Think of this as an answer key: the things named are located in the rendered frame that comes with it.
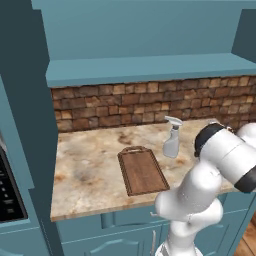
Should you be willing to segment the brown wooden cutting board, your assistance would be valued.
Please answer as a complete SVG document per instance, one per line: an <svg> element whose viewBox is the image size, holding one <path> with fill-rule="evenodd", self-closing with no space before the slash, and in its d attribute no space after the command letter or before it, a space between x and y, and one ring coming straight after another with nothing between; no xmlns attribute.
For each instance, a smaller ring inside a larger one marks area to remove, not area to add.
<svg viewBox="0 0 256 256"><path fill-rule="evenodd" d="M126 147L117 157L129 196L170 189L151 149L143 146Z"/></svg>

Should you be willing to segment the teal wall cabinet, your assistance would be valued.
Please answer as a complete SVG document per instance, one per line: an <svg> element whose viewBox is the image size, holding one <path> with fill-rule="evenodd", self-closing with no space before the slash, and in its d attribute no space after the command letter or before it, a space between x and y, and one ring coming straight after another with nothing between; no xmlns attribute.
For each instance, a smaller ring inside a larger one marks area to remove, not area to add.
<svg viewBox="0 0 256 256"><path fill-rule="evenodd" d="M256 0L32 0L50 87L256 74Z"/></svg>

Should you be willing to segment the black oven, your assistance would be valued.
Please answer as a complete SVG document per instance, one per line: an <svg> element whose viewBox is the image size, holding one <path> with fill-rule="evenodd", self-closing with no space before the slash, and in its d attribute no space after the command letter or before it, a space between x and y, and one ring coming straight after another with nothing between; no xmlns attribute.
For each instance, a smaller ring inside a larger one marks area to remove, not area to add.
<svg viewBox="0 0 256 256"><path fill-rule="evenodd" d="M0 223L27 218L27 211L6 153L0 146Z"/></svg>

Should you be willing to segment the teal tall cabinet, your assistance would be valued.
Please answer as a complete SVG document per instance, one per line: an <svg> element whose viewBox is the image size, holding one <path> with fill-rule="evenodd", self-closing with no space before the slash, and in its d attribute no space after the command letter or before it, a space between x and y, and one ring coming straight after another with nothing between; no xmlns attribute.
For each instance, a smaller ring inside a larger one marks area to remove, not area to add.
<svg viewBox="0 0 256 256"><path fill-rule="evenodd" d="M64 256L50 219L58 131L42 14L0 0L0 146L28 218L0 223L0 256Z"/></svg>

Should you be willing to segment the teal cupboard door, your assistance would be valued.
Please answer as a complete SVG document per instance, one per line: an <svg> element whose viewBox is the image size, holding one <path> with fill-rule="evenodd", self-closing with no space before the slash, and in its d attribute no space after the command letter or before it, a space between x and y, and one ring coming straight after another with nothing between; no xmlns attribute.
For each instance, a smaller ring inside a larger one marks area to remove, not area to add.
<svg viewBox="0 0 256 256"><path fill-rule="evenodd" d="M65 242L62 244L64 256L150 256L152 242L159 242L161 226L134 229Z"/></svg>
<svg viewBox="0 0 256 256"><path fill-rule="evenodd" d="M233 256L251 217L250 210L225 213L218 224L198 233L196 246L204 256Z"/></svg>

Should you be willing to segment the teal drawer front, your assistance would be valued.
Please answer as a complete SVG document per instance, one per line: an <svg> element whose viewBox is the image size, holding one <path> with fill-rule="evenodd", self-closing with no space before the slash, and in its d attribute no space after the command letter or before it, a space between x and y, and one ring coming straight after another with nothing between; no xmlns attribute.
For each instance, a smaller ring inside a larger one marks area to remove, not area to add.
<svg viewBox="0 0 256 256"><path fill-rule="evenodd" d="M101 215L101 226L103 229L107 229L121 226L146 225L163 221L163 218L153 215L154 211L154 206L151 205L103 213Z"/></svg>

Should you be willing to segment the white spray bottle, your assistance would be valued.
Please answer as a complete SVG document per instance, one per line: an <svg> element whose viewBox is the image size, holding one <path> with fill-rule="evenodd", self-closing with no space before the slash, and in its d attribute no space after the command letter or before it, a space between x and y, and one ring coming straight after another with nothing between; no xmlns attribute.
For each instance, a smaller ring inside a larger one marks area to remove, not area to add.
<svg viewBox="0 0 256 256"><path fill-rule="evenodd" d="M165 120L172 125L170 137L163 144L163 155L169 158L176 158L179 152L179 128L183 125L183 121L171 116L165 116Z"/></svg>

